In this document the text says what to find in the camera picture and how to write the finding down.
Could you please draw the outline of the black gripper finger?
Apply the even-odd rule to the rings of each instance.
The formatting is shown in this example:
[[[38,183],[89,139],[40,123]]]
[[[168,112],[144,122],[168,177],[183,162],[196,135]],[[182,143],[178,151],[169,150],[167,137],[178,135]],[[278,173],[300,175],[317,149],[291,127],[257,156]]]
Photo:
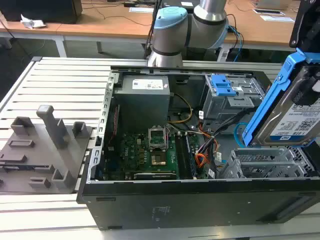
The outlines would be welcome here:
[[[313,90],[314,85],[318,81],[314,76],[301,78],[302,82],[297,84],[296,91],[293,94],[292,101],[296,105],[313,105],[320,93]]]

